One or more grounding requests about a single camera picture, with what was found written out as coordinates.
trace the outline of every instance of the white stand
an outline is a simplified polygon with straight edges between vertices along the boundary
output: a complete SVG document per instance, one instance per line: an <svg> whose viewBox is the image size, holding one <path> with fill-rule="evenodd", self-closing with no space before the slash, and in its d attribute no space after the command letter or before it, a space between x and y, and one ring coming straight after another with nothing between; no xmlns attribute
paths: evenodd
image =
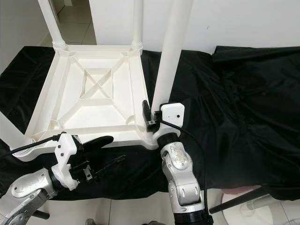
<svg viewBox="0 0 300 225"><path fill-rule="evenodd" d="M236 195L223 195L222 203L234 199ZM272 225L273 216L269 206L255 210L244 210L246 203L223 210L223 216L228 225Z"/></svg>
<svg viewBox="0 0 300 225"><path fill-rule="evenodd" d="M266 195L247 202L245 206L247 207L248 210L254 210L254 209L258 209L261 207L265 207L265 206L269 206L281 202L283 201L277 200L273 198L271 195Z"/></svg>
<svg viewBox="0 0 300 225"><path fill-rule="evenodd" d="M38 0L56 50L43 89L24 136L7 118L0 117L0 138L11 148L31 138L43 140L66 131L81 141L111 135L108 147L158 144L146 131L142 102L148 100L140 54L142 53L143 0L135 0L132 45L66 45L47 0ZM167 103L180 57L193 0L173 0L152 111ZM54 152L48 142L15 154L31 161Z"/></svg>
<svg viewBox="0 0 300 225"><path fill-rule="evenodd" d="M192 5L193 0L172 1L152 102L152 114L159 110L161 104L169 102Z"/></svg>
<svg viewBox="0 0 300 225"><path fill-rule="evenodd" d="M62 39L60 30L57 26L57 23L55 21L55 17L53 15L53 12L51 10L51 6L49 4L49 1L47 0L38 0L39 6L41 7L44 19L46 21L48 30L50 32L50 35L52 37L52 43L53 48L55 50L57 49L67 49L66 42Z"/></svg>
<svg viewBox="0 0 300 225"><path fill-rule="evenodd" d="M142 54L143 0L135 0L133 27L133 40L131 43L131 48L133 50L140 50L140 54Z"/></svg>

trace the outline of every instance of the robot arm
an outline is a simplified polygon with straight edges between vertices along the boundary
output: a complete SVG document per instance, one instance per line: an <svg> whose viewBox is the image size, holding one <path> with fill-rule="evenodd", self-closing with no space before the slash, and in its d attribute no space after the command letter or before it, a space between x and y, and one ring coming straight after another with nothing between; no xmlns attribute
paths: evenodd
<svg viewBox="0 0 300 225"><path fill-rule="evenodd" d="M176 225L212 225L212 216L205 208L200 187L193 174L193 161L178 136L180 131L166 123L182 127L184 106L180 103L161 105L151 120L147 101L143 102L147 131L161 148L162 168L168 180L168 190Z"/></svg>
<svg viewBox="0 0 300 225"><path fill-rule="evenodd" d="M118 157L98 172L90 169L84 154L83 162L73 168L68 161L70 156L78 151L84 153L95 147L102 148L112 141L113 137L105 136L82 145L78 136L62 133L55 148L58 164L49 170L43 168L18 178L0 198L0 225L25 225L29 218L60 190L75 189L80 183L79 180L91 182L100 179L104 169L124 160L125 156Z"/></svg>
<svg viewBox="0 0 300 225"><path fill-rule="evenodd" d="M24 225L48 199L57 195L47 169L17 179L0 198L0 225Z"/></svg>

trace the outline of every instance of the stand leg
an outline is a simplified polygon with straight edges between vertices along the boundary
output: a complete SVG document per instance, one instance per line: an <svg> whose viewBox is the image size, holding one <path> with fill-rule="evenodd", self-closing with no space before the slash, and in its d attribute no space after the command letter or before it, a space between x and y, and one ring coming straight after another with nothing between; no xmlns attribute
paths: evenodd
<svg viewBox="0 0 300 225"><path fill-rule="evenodd" d="M143 51L142 33L143 33L143 0L135 0L133 40L131 43L131 48L140 50L140 54L142 54Z"/></svg>
<svg viewBox="0 0 300 225"><path fill-rule="evenodd" d="M260 187L258 189L253 190L253 191L250 191L250 192L248 192L244 195L241 195L241 196L239 196L235 199L232 199L230 201L227 201L223 204L220 204L220 205L217 205L217 206L211 208L210 213L213 214L213 213L216 213L216 212L220 212L220 211L223 211L225 209L228 209L228 208L231 208L233 206L248 202L250 200L262 197L262 196L267 195L267 194L268 194L268 192L265 189L263 189L262 187Z"/></svg>
<svg viewBox="0 0 300 225"><path fill-rule="evenodd" d="M60 30L55 21L53 12L51 10L48 0L38 0L41 7L44 19L52 37L52 43L54 49L67 49L65 41L62 39Z"/></svg>
<svg viewBox="0 0 300 225"><path fill-rule="evenodd" d="M192 5L193 0L172 0L151 107L152 114L159 110L161 104L169 102Z"/></svg>

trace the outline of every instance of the black cloth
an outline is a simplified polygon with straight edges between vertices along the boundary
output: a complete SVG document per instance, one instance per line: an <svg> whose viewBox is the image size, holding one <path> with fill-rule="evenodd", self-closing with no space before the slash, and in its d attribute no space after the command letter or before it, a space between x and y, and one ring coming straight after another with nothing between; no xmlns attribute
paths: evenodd
<svg viewBox="0 0 300 225"><path fill-rule="evenodd" d="M142 67L152 102L159 52L143 51ZM0 77L0 110L24 133L54 51L24 47ZM218 46L211 56L182 51L170 101L185 106L183 128L202 144L208 188L262 185L277 199L300 198L300 48L253 49ZM203 158L188 136L180 136L202 184ZM2 143L0 154L8 151ZM99 183L81 184L55 199L129 199L167 191L159 150L127 146L90 152L100 169L117 156L127 159ZM0 193L19 176L56 163L54 154L30 162L0 161Z"/></svg>

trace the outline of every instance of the black pole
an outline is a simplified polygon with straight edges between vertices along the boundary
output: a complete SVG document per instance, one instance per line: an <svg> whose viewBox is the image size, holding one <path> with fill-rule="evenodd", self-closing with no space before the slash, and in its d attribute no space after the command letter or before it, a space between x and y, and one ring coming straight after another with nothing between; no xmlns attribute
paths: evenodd
<svg viewBox="0 0 300 225"><path fill-rule="evenodd" d="M228 209L228 208L231 208L233 206L236 206L236 205L239 205L239 204L242 204L242 203L246 203L248 201L251 201L253 199L256 199L256 198L259 198L259 197L262 197L264 195L268 195L269 193L263 189L262 187L258 188L258 189L255 189L253 191L250 191L244 195L241 195L239 197L236 197L230 201L227 201L223 204L220 204L220 205L217 205L213 208L210 209L210 213L213 214L213 213L216 213L216 212L220 212L220 211L223 211L225 209Z"/></svg>
<svg viewBox="0 0 300 225"><path fill-rule="evenodd" d="M50 214L49 213L46 213L46 212L42 212L42 211L35 211L33 214L32 214L33 217L37 217L37 218L41 218L41 219L49 219L50 217Z"/></svg>

